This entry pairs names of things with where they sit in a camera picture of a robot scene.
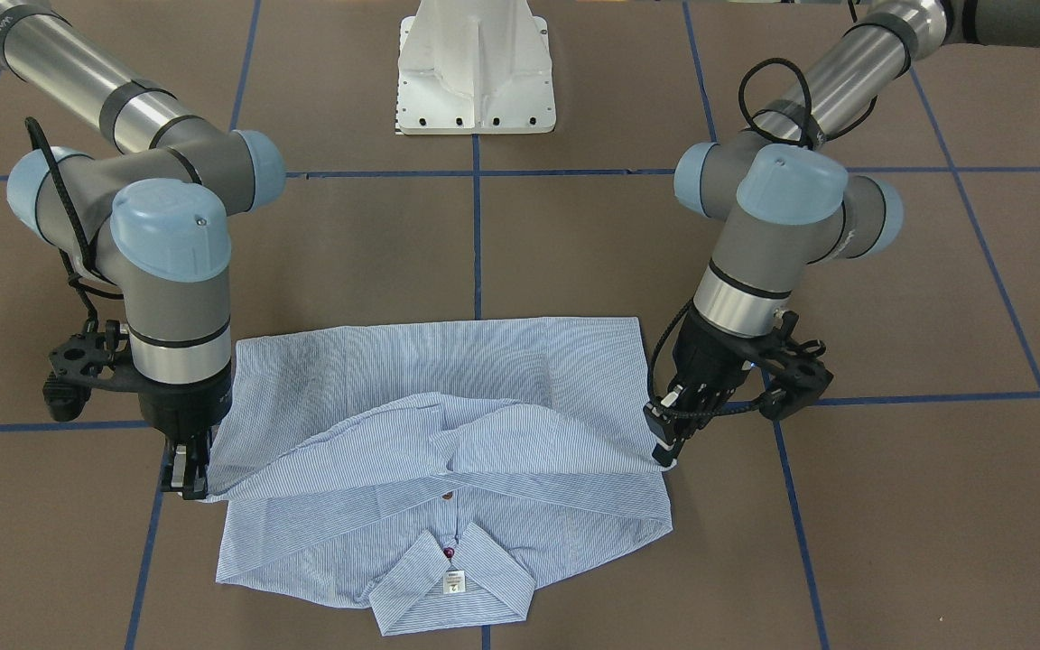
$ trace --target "shirt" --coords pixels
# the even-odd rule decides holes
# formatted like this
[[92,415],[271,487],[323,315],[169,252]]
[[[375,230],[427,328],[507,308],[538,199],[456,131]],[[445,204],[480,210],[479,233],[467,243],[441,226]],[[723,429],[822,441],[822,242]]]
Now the shirt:
[[494,625],[672,529],[635,319],[339,328],[236,363],[220,583],[371,607],[382,633]]

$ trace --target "brown floor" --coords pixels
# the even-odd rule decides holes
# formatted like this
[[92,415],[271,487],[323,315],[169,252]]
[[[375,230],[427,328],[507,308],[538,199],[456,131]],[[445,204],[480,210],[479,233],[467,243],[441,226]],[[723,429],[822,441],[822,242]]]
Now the brown floor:
[[[531,0],[560,124],[477,148],[392,133],[396,25],[416,0],[265,0],[257,20],[248,0],[57,5],[301,173],[234,217],[238,337],[632,314],[654,341],[719,231],[674,201],[668,170],[713,126],[743,127],[752,63],[808,66],[849,20]],[[764,73],[750,96],[788,82]],[[161,437],[132,399],[96,393],[81,425],[47,422],[45,350],[82,314],[3,200],[26,114],[111,155],[0,75],[0,647],[1040,647],[1040,51],[941,51],[827,149],[882,167],[909,211],[890,250],[813,268],[794,298],[838,376],[820,407],[702,434],[668,476],[676,531],[541,590],[524,624],[392,639],[364,610],[214,584],[223,508],[155,494]]]

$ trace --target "white pedestal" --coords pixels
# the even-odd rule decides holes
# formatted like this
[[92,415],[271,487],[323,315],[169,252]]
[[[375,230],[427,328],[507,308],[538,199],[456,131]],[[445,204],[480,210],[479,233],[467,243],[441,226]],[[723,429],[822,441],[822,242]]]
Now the white pedestal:
[[422,0],[400,24],[396,131],[548,133],[548,24],[525,0]]

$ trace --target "silver arm segment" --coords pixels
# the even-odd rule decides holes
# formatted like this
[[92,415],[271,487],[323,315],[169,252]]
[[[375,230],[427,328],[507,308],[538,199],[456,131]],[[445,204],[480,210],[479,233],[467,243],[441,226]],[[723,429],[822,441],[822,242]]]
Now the silver arm segment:
[[[127,154],[96,161],[37,146],[7,181],[17,216],[64,251],[79,276],[120,287],[127,310],[121,329],[108,322],[99,332],[87,318],[51,355],[47,407],[71,420],[92,388],[138,393],[141,415],[179,460],[162,472],[161,489],[203,497],[211,432],[231,400],[227,217],[278,199],[284,159],[261,133],[224,133],[193,114],[47,0],[0,0],[0,69]],[[29,129],[45,140],[37,123]],[[111,379],[100,375],[104,367]]]
[[682,443],[721,413],[752,365],[772,375],[754,402],[772,420],[796,413],[829,386],[832,374],[817,362],[823,346],[806,352],[791,340],[797,316],[784,307],[806,264],[888,245],[904,207],[884,182],[846,178],[837,163],[790,144],[822,148],[888,83],[945,43],[1040,48],[1040,1],[875,1],[804,74],[811,102],[797,83],[749,115],[755,127],[723,145],[697,145],[682,157],[677,199],[726,225],[691,308],[674,321],[682,320],[673,349],[677,373],[666,398],[653,396],[645,407],[660,438],[653,453],[660,464],[675,461]]

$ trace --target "light blue joint cap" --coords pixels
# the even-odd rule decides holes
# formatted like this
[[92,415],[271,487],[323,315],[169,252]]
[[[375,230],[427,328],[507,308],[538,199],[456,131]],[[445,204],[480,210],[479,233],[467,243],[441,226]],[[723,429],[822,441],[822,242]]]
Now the light blue joint cap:
[[676,172],[673,173],[673,193],[676,194],[676,201],[681,202],[681,206],[686,209],[705,216],[708,214],[701,201],[701,177],[705,174],[708,152],[716,146],[713,142],[701,142],[690,147],[681,156],[681,161],[676,163]]
[[271,138],[258,131],[236,131],[251,153],[251,164],[256,170],[256,198],[248,211],[275,202],[284,192],[288,182],[288,168],[284,156]]
[[762,222],[808,226],[841,207],[849,182],[849,173],[833,159],[792,145],[769,145],[737,186],[737,202]]
[[115,194],[111,209],[115,245],[152,276],[202,283],[231,263],[227,209],[203,185],[174,178],[132,182]]
[[901,226],[905,225],[905,203],[901,201],[896,189],[888,182],[879,181],[876,178],[870,178],[869,181],[878,184],[878,188],[882,190],[882,197],[885,199],[885,226],[882,228],[882,234],[878,240],[874,242],[874,246],[864,252],[862,257],[879,254],[885,250],[901,233]]
[[[83,156],[89,159],[90,156],[74,149],[66,147],[51,147],[54,154],[55,164],[70,159],[72,156]],[[22,160],[18,161],[7,177],[7,205],[16,213],[20,222],[25,223],[26,228],[34,231],[34,234],[50,243],[43,237],[43,231],[37,229],[37,192],[43,188],[43,182],[50,176],[51,171],[46,166],[46,157],[43,152],[34,149],[26,154]]]

